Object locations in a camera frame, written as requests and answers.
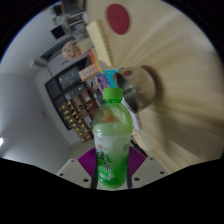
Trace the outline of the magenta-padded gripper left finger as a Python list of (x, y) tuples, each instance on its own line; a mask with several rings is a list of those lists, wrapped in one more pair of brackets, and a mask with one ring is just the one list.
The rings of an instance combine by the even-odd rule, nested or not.
[(92, 148), (78, 159), (69, 159), (58, 171), (57, 176), (80, 187), (96, 189), (98, 184), (96, 150)]

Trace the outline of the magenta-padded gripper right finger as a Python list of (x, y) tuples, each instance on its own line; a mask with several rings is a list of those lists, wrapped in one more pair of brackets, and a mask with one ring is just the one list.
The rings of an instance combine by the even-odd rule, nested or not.
[(131, 147), (128, 155), (127, 188), (135, 189), (146, 186), (165, 177), (167, 172), (154, 158)]

